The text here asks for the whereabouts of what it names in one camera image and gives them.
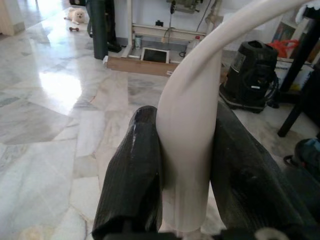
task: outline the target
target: red bag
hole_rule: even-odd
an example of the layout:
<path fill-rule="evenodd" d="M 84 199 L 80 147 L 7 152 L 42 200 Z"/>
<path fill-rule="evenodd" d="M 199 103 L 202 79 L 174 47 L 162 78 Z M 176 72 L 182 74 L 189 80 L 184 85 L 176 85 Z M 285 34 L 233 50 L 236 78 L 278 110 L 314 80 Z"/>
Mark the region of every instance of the red bag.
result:
<path fill-rule="evenodd" d="M 279 58 L 287 58 L 287 50 L 294 49 L 299 45 L 298 40 L 283 40 L 278 41 L 275 40 L 272 43 L 268 43 L 270 47 L 273 47 L 274 49 L 277 49 L 278 51 L 278 57 Z"/>

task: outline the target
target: white tube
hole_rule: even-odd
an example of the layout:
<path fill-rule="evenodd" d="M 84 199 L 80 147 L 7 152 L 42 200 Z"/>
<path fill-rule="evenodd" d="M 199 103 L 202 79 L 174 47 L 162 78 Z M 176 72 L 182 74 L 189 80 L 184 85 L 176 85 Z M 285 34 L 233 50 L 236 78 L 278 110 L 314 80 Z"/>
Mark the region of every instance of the white tube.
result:
<path fill-rule="evenodd" d="M 168 80 L 159 101 L 156 128 L 164 156 L 163 219 L 171 228 L 191 232 L 200 228 L 206 217 L 219 51 L 247 31 L 306 2 L 250 3 L 205 37 Z"/>

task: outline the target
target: black bag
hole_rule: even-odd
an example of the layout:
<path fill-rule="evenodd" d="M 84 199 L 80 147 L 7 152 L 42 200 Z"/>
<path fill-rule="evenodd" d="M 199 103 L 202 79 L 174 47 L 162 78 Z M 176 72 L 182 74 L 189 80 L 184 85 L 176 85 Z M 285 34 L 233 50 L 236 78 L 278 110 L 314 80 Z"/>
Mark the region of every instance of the black bag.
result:
<path fill-rule="evenodd" d="M 86 0 L 70 0 L 71 5 L 85 6 Z"/>

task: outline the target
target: white plastic pipe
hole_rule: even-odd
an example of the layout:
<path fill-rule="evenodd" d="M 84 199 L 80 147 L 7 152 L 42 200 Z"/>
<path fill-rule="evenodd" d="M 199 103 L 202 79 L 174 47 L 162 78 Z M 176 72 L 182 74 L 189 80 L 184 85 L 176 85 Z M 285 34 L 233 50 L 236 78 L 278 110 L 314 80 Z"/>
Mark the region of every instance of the white plastic pipe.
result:
<path fill-rule="evenodd" d="M 163 219 L 171 228 L 191 232 L 206 217 L 221 50 L 247 31 L 306 2 L 250 3 L 205 37 L 168 80 L 159 101 L 156 128 L 164 156 Z"/>

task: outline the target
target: white dog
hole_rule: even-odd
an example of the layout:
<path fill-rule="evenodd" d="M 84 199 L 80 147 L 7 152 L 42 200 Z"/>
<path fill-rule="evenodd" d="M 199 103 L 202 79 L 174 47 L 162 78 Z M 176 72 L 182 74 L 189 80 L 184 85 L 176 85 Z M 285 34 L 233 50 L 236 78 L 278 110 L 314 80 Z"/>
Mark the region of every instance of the white dog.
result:
<path fill-rule="evenodd" d="M 85 22 L 85 11 L 82 8 L 70 7 L 68 15 L 64 19 L 71 20 L 74 24 L 80 24 Z"/>

